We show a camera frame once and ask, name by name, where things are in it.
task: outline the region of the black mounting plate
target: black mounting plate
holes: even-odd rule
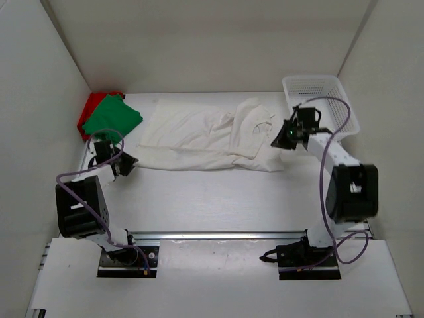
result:
[[[150,273],[144,272],[144,260],[139,258],[134,264],[124,265],[111,260],[104,250],[101,251],[97,277],[109,278],[156,278],[159,260],[159,246],[138,246],[147,256]]]
[[[307,270],[290,270],[318,263],[331,252],[328,248],[307,248],[303,242],[276,247],[278,273],[280,280],[339,280],[341,279],[339,265],[334,254],[324,262]]]

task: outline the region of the white basket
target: white basket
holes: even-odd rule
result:
[[[286,76],[283,78],[283,88],[286,101],[293,113],[293,107],[302,101],[312,97],[329,96],[337,97],[346,101],[351,110],[350,119],[347,125],[336,135],[335,140],[342,140],[346,136],[359,133],[360,127],[356,115],[353,111],[345,90],[339,79],[332,75],[300,75]],[[305,104],[304,107],[316,107],[323,114],[320,127],[327,127],[330,131],[335,131],[346,120],[346,106],[339,101],[330,99],[319,99]]]

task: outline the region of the purple cable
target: purple cable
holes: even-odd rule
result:
[[[320,265],[321,263],[323,263],[324,261],[326,261],[326,259],[328,259],[328,257],[330,257],[333,253],[335,254],[337,260],[344,265],[348,265],[348,264],[352,264],[353,262],[356,262],[364,253],[366,248],[368,247],[368,243],[370,241],[370,236],[368,235],[368,233],[364,230],[359,230],[359,231],[355,231],[352,232],[351,234],[349,234],[347,237],[343,238],[339,243],[336,242],[336,238],[334,237],[333,233],[331,232],[328,220],[327,220],[327,212],[325,210],[325,204],[324,204],[324,185],[323,185],[323,179],[324,179],[324,167],[325,167],[325,157],[328,153],[328,150],[330,148],[330,144],[333,141],[333,139],[336,137],[336,134],[338,134],[339,132],[341,132],[341,130],[347,125],[347,123],[349,122],[350,119],[350,114],[351,114],[351,110],[350,107],[348,105],[348,103],[346,101],[343,101],[340,98],[337,97],[329,97],[329,96],[320,96],[320,97],[314,97],[311,99],[308,99],[307,101],[300,103],[297,106],[301,106],[301,105],[305,105],[306,103],[309,103],[310,101],[316,101],[318,99],[332,99],[335,101],[339,101],[341,102],[344,106],[346,106],[347,108],[347,116],[346,119],[344,120],[343,124],[331,135],[331,137],[329,138],[327,144],[324,147],[324,151],[323,151],[323,157],[321,159],[321,167],[319,169],[319,202],[321,204],[321,213],[323,216],[323,220],[324,220],[324,225],[325,228],[331,238],[331,241],[333,242],[333,250],[328,253],[328,255],[326,257],[324,257],[322,260],[320,260],[319,262],[316,262],[312,265],[306,265],[306,266],[300,266],[300,267],[295,267],[295,268],[284,268],[281,269],[281,272],[291,272],[294,270],[309,270],[313,267],[316,267],[318,265]],[[346,242],[348,239],[350,239],[351,237],[353,237],[354,235],[360,234],[360,233],[364,233],[365,234],[365,245],[364,248],[359,252],[358,255],[356,255],[356,257],[354,257],[352,260],[349,260],[347,262],[345,262],[344,260],[340,259],[340,256],[337,252],[338,247],[343,244],[344,242]]]
[[[96,221],[101,225],[101,227],[103,227],[103,229],[106,231],[106,233],[107,233],[107,242],[110,244],[110,245],[113,245],[113,246],[116,246],[116,247],[119,247],[119,248],[133,248],[133,249],[135,249],[137,252],[139,252],[140,254],[141,254],[141,256],[143,257],[143,259],[144,259],[144,265],[145,265],[145,267],[147,268],[147,270],[148,271],[150,271],[150,266],[149,266],[149,264],[148,264],[148,261],[147,261],[147,257],[146,257],[146,255],[145,255],[145,253],[142,251],[142,249],[141,248],[139,248],[137,245],[124,245],[124,244],[119,244],[119,243],[114,243],[113,241],[112,241],[112,234],[111,234],[111,231],[109,230],[109,228],[108,228],[108,226],[107,226],[107,224],[106,224],[106,222],[100,217],[100,215],[98,215],[95,211],[94,211],[94,209],[92,208],[92,207],[90,207],[83,199],[81,199],[78,195],[76,195],[75,194],[75,192],[73,192],[70,188],[68,188],[62,181],[60,181],[60,178],[63,178],[63,177],[68,177],[68,176],[74,176],[74,175],[76,175],[76,174],[84,174],[84,173],[86,173],[86,172],[90,172],[90,171],[93,171],[94,169],[98,169],[98,168],[100,168],[100,167],[102,167],[102,166],[104,166],[104,165],[106,165],[106,164],[108,164],[108,163],[110,163],[110,162],[112,162],[112,161],[114,161],[114,160],[116,160],[117,158],[119,158],[119,156],[124,152],[124,137],[122,136],[122,134],[119,132],[119,131],[116,131],[115,129],[110,129],[110,128],[104,128],[104,129],[100,129],[100,130],[98,130],[98,131],[96,131],[95,133],[93,133],[91,136],[90,136],[90,138],[89,138],[89,140],[88,140],[88,144],[87,144],[87,147],[89,147],[89,144],[90,144],[90,142],[91,142],[91,139],[95,136],[95,135],[97,135],[97,134],[99,134],[100,132],[102,132],[102,131],[111,131],[111,132],[114,132],[114,133],[116,133],[116,134],[118,134],[119,135],[119,137],[121,138],[121,142],[122,142],[122,146],[121,146],[121,149],[119,150],[119,152],[116,154],[116,155],[114,155],[112,158],[110,158],[110,159],[108,159],[108,160],[106,160],[106,161],[104,161],[104,162],[102,162],[101,164],[97,164],[97,165],[95,165],[95,166],[92,166],[91,168],[88,168],[88,169],[85,169],[85,170],[80,170],[80,171],[76,171],[76,172],[65,172],[65,173],[63,173],[63,174],[58,174],[57,176],[56,176],[56,183],[62,188],[62,189],[64,189],[70,196],[72,196],[78,203],[81,203],[93,216],[94,216],[94,218],[96,219]]]

